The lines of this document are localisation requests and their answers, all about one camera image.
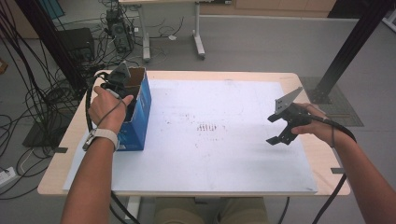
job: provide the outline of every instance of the forearm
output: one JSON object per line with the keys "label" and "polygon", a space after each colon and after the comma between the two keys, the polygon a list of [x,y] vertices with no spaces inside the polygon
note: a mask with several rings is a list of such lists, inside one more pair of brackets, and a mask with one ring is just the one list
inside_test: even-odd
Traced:
{"label": "forearm", "polygon": [[336,151],[366,223],[396,221],[396,193],[358,144],[338,133]]}
{"label": "forearm", "polygon": [[107,223],[113,143],[96,138],[86,152],[69,190],[62,223]]}

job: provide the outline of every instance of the person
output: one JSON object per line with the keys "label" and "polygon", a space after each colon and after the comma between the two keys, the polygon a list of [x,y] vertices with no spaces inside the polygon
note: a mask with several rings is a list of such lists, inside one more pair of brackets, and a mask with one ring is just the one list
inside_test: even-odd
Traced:
{"label": "person", "polygon": [[[98,128],[118,133],[125,117],[126,106],[132,101],[132,97],[125,97],[120,104],[120,100],[108,91],[100,87],[94,87],[93,90],[97,93],[97,97],[93,99],[89,108],[92,121],[96,124],[100,123]],[[300,104],[300,106],[306,108],[312,115],[325,117],[311,104]],[[312,133],[329,146],[335,147],[366,223],[396,223],[395,190],[376,170],[360,146],[348,135],[318,121],[295,127],[291,131],[295,134]],[[62,223],[108,222],[113,150],[113,142],[104,137],[95,138],[91,143],[67,195]],[[193,217],[196,218],[195,220],[181,220],[184,217],[180,211],[183,210],[186,211],[187,217],[197,216],[193,199],[159,198],[156,206],[157,223],[172,223],[172,221],[203,223],[198,217]],[[216,221],[221,224],[266,223],[263,200],[262,198],[229,199],[216,217]]]}

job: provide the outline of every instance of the black pole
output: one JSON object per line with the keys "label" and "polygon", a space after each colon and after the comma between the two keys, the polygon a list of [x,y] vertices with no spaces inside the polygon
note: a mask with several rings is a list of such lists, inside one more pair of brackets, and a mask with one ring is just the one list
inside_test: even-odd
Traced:
{"label": "black pole", "polygon": [[59,39],[50,16],[40,5],[39,0],[15,0],[15,2],[47,47],[52,58],[61,68],[70,86],[77,93],[79,100],[81,100],[88,85]]}
{"label": "black pole", "polygon": [[319,84],[313,90],[308,90],[308,96],[312,103],[328,103],[327,97],[335,83],[343,75],[359,50],[361,50],[361,47],[382,21],[393,2],[394,0],[372,1],[346,39],[343,47],[338,51]]}

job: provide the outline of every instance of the power strip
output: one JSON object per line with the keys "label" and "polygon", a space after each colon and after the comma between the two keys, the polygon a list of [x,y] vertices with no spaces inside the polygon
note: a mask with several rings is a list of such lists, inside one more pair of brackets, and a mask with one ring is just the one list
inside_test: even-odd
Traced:
{"label": "power strip", "polygon": [[7,172],[3,171],[0,173],[0,188],[17,178],[18,176],[15,174],[14,168],[9,167]]}

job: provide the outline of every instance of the box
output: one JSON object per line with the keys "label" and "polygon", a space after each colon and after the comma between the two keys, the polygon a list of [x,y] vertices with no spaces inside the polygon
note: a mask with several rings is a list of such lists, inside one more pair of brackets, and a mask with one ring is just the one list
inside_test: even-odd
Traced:
{"label": "box", "polygon": [[124,121],[118,135],[119,151],[143,150],[149,123],[151,93],[145,68],[129,68],[131,78],[125,85],[136,99],[130,120]]}
{"label": "box", "polygon": [[78,63],[95,59],[95,45],[90,28],[58,31],[58,36],[70,57]]}
{"label": "box", "polygon": [[6,72],[7,67],[8,67],[8,63],[0,59],[0,75]]}

